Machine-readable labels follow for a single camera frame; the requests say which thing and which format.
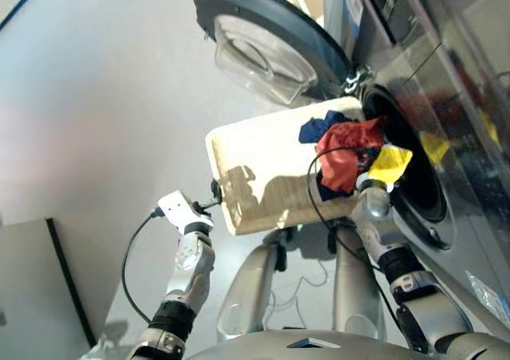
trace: black cable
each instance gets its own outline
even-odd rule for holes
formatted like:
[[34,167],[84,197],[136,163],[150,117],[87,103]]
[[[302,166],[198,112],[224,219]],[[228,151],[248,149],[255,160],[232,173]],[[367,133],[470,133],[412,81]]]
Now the black cable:
[[[316,213],[317,213],[317,216],[320,218],[320,220],[322,221],[322,223],[324,224],[324,226],[326,226],[326,229],[328,229],[329,233],[333,234],[333,236],[335,237],[335,239],[338,241],[338,243],[343,247],[345,248],[345,250],[347,252],[349,252],[354,258],[358,259],[358,260],[361,260],[365,265],[373,268],[374,270],[376,271],[379,271],[381,273],[383,273],[383,271],[379,268],[379,267],[376,267],[374,265],[372,265],[372,263],[370,263],[370,260],[365,260],[363,259],[361,256],[359,256],[356,252],[354,252],[354,250],[352,250],[350,247],[348,247],[340,238],[338,238],[338,235],[336,234],[335,231],[333,231],[332,227],[328,224],[328,222],[326,221],[326,219],[324,218],[324,216],[320,213],[319,211],[319,208],[317,207],[317,204],[315,203],[315,201],[313,200],[313,196],[312,196],[312,188],[310,187],[310,173],[312,171],[312,167],[314,166],[314,164],[317,162],[317,160],[322,157],[323,155],[326,155],[328,153],[331,153],[333,151],[357,151],[359,153],[363,153],[363,152],[366,152],[366,153],[369,153],[371,151],[373,151],[373,149],[370,149],[370,148],[357,148],[357,147],[335,147],[333,149],[329,149],[329,150],[326,150],[326,151],[321,151],[313,160],[312,162],[310,162],[310,166],[308,167],[308,171],[307,171],[307,174],[306,174],[306,186],[307,186],[307,191],[308,191],[308,196],[310,197],[310,202],[312,203],[313,205],[313,208],[315,209]],[[375,279],[374,277],[374,282],[375,284],[377,285],[377,289],[379,290],[379,293],[381,294],[382,296],[382,300],[384,301],[384,303],[386,304],[386,308],[388,309],[388,311],[390,312],[390,316],[391,318],[393,319],[395,325],[397,326],[397,328],[400,330],[400,325],[398,324],[398,320],[397,320],[397,317],[395,316],[395,313],[393,312],[393,310],[391,309],[391,305],[390,305],[390,301],[388,300],[388,298],[386,297],[386,295],[384,294],[384,291],[382,290],[381,288],[381,285],[379,284],[379,282]]]
[[356,252],[354,252],[350,247],[348,247],[340,238],[338,238],[338,236],[333,231],[331,226],[328,224],[328,222],[326,221],[324,216],[320,213],[319,208],[317,207],[316,202],[313,200],[312,188],[310,187],[310,175],[311,175],[311,172],[312,172],[312,167],[317,162],[317,160],[320,157],[322,157],[323,155],[326,155],[326,154],[331,153],[333,151],[357,151],[359,153],[370,153],[373,150],[374,149],[364,148],[364,147],[335,147],[333,149],[328,149],[326,151],[321,151],[318,155],[316,155],[316,157],[312,160],[312,162],[310,162],[310,166],[308,167],[308,171],[307,171],[307,174],[306,174],[306,188],[307,188],[307,191],[308,191],[308,196],[310,197],[310,202],[312,203],[312,206],[315,209],[315,211],[317,213],[317,216],[320,218],[320,220],[322,221],[324,226],[326,226],[326,228],[328,229],[329,233],[333,234],[333,236],[338,241],[338,243],[340,243],[340,245],[343,248],[345,248],[345,250],[347,252],[349,252],[353,257],[357,258],[358,260],[361,260],[363,263],[365,263],[368,266],[372,267],[374,270],[381,272],[381,269],[379,267],[376,267],[376,266],[372,265],[372,263],[370,263],[369,261],[366,261],[360,255],[358,255]]
[[393,323],[395,323],[395,326],[397,326],[398,330],[402,332],[402,330],[400,328],[400,324],[398,324],[397,316],[395,316],[395,313],[391,309],[390,301],[384,294],[384,291],[382,290],[383,288],[381,287],[379,282],[375,279],[375,276],[374,276],[374,282],[375,282],[375,285],[377,285],[377,289],[379,290],[379,293],[382,296],[382,300],[384,300],[384,304],[386,304],[386,308],[388,309],[388,312],[390,312],[390,316],[393,319]]
[[124,294],[126,294],[126,299],[131,304],[131,307],[133,307],[133,310],[135,310],[136,313],[138,315],[140,315],[140,317],[143,320],[145,320],[145,322],[147,324],[150,324],[151,320],[136,305],[135,301],[131,297],[131,294],[129,293],[128,286],[126,285],[126,263],[128,262],[128,256],[129,256],[129,252],[131,250],[131,246],[133,245],[133,242],[135,241],[135,239],[138,236],[139,232],[142,231],[142,229],[145,227],[145,225],[152,218],[161,217],[162,214],[163,214],[163,211],[158,207],[147,218],[145,218],[145,221],[143,221],[142,224],[139,226],[139,228],[136,229],[135,233],[132,235],[131,239],[127,243],[126,252],[124,253],[124,258],[122,259],[122,270],[121,270],[120,279],[122,280],[122,288],[124,289]]

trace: wooden tray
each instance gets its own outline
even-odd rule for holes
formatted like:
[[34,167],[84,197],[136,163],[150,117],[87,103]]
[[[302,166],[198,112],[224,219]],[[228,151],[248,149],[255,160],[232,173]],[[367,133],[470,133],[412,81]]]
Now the wooden tray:
[[[211,169],[222,188],[222,211],[233,235],[319,220],[306,187],[315,144],[300,143],[298,135],[304,123],[312,117],[323,119],[328,110],[364,120],[361,103],[342,97],[232,123],[207,135]],[[315,172],[311,179],[312,195],[324,217],[351,213],[355,195],[322,202]]]

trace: washing machine door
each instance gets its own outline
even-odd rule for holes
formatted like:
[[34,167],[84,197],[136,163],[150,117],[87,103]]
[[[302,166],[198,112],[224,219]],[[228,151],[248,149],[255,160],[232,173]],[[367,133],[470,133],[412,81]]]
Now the washing machine door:
[[333,38],[285,0],[194,0],[197,22],[216,41],[216,65],[272,102],[339,96],[351,63]]

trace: washing machine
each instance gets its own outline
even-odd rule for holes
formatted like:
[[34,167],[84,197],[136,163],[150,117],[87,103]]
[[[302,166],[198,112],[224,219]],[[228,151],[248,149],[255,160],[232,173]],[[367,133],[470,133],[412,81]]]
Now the washing machine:
[[420,259],[510,335],[509,0],[194,0],[217,66],[284,104],[359,96],[414,156],[391,193]]

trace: blue cloth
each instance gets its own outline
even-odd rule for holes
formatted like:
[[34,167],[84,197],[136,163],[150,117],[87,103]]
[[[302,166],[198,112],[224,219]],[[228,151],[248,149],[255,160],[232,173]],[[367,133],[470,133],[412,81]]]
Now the blue cloth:
[[300,136],[298,139],[300,143],[318,143],[331,125],[335,123],[345,123],[347,121],[352,120],[343,115],[343,113],[328,111],[326,119],[311,118],[303,125],[300,129]]
[[320,199],[323,201],[328,201],[330,199],[335,199],[339,197],[350,197],[353,193],[348,193],[347,191],[339,190],[334,191],[331,190],[329,187],[324,186],[322,183],[322,171],[319,170],[319,173],[317,173],[316,176],[317,181],[317,190],[319,191]]

